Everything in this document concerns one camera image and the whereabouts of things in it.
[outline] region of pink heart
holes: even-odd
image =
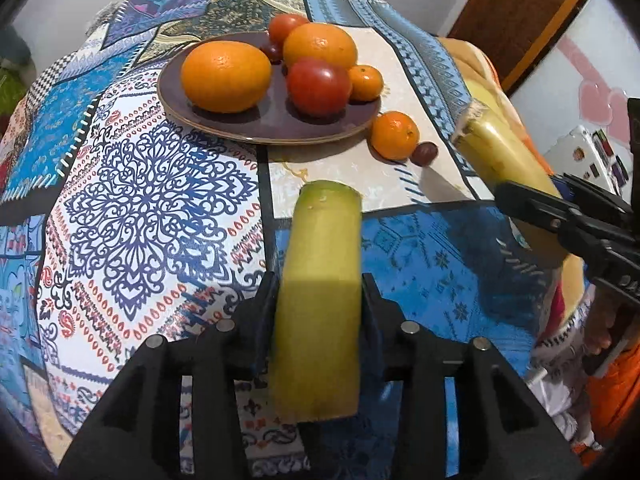
[[[608,88],[601,88],[593,81],[584,80],[580,83],[580,117],[600,126],[609,124],[613,119],[613,112],[607,101],[608,91]]]
[[[631,130],[629,127],[629,115],[626,111],[626,101],[626,94],[620,88],[614,88],[609,94],[609,106],[613,113],[613,120],[609,124],[607,135],[628,146]]]

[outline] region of red tomato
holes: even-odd
[[[351,79],[341,66],[303,57],[289,68],[287,91],[303,114],[326,117],[337,114],[349,102]]]
[[[305,16],[299,14],[278,14],[269,23],[269,39],[271,43],[282,46],[294,28],[308,22],[309,20]]]

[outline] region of hand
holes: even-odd
[[[591,309],[584,326],[584,346],[587,352],[598,355],[611,346],[611,334],[609,329],[616,322],[618,310],[622,306],[620,298],[606,288],[597,288]],[[629,350],[640,340],[640,317],[636,314],[632,321]]]

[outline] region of orange clothing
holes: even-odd
[[[586,444],[578,444],[574,447],[574,453],[580,457],[580,462],[582,462],[583,466],[589,467],[600,456],[601,452],[591,449]]]
[[[587,393],[593,433],[606,446],[640,397],[640,345],[620,354],[602,379],[589,378]]]

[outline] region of yellow squash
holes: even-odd
[[[293,213],[275,315],[269,386],[285,422],[358,411],[362,198],[306,184]]]
[[[462,112],[451,141],[491,192],[497,184],[512,180],[560,198],[536,157],[510,127],[480,101],[472,99]],[[555,234],[524,222],[513,222],[543,267],[562,265],[568,252],[558,243]]]

